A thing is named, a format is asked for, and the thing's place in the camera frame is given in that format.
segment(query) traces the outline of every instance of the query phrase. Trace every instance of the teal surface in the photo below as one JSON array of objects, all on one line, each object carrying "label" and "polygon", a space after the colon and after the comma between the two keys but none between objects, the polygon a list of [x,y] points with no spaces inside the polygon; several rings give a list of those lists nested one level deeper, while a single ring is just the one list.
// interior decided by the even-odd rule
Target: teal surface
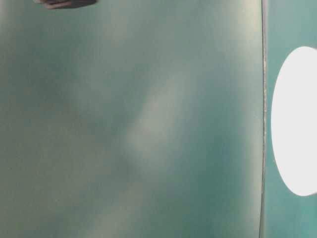
[{"label": "teal surface", "polygon": [[300,197],[288,190],[274,161],[270,132],[273,90],[284,60],[297,47],[317,47],[317,2],[314,0],[268,0],[267,2],[268,123],[263,237],[317,237],[317,195]]},{"label": "teal surface", "polygon": [[261,19],[260,0],[0,1],[0,237],[258,237]]}]

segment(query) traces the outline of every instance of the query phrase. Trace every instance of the dark object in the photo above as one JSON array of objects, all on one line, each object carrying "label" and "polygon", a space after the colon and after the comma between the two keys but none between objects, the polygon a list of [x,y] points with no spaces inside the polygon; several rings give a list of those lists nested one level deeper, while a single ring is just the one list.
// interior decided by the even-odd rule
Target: dark object
[{"label": "dark object", "polygon": [[35,0],[43,3],[48,9],[78,8],[97,3],[98,0]]}]

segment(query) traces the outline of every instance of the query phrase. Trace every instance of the green wall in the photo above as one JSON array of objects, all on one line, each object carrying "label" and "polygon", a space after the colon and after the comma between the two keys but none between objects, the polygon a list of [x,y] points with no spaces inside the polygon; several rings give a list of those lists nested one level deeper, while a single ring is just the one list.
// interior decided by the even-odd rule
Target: green wall
[{"label": "green wall", "polygon": [[317,195],[300,197],[288,190],[274,161],[270,132],[273,90],[284,60],[297,47],[317,47],[316,9],[314,0],[267,1],[265,238],[317,237]]},{"label": "green wall", "polygon": [[260,0],[0,1],[0,52],[0,237],[258,237]]}]

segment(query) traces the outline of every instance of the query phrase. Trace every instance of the white oval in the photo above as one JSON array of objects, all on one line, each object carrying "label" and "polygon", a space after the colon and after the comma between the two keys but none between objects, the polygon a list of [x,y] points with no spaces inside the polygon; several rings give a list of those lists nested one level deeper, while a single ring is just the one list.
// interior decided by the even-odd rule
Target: white oval
[{"label": "white oval", "polygon": [[317,50],[295,49],[276,81],[271,112],[275,161],[295,194],[317,193]]}]

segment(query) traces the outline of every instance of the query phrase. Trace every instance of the bright light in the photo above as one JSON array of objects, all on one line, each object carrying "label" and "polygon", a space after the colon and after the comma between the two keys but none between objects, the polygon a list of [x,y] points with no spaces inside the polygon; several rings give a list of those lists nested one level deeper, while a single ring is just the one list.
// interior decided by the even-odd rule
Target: bright light
[{"label": "bright light", "polygon": [[275,161],[295,194],[317,193],[317,50],[295,49],[275,86],[271,131]]}]

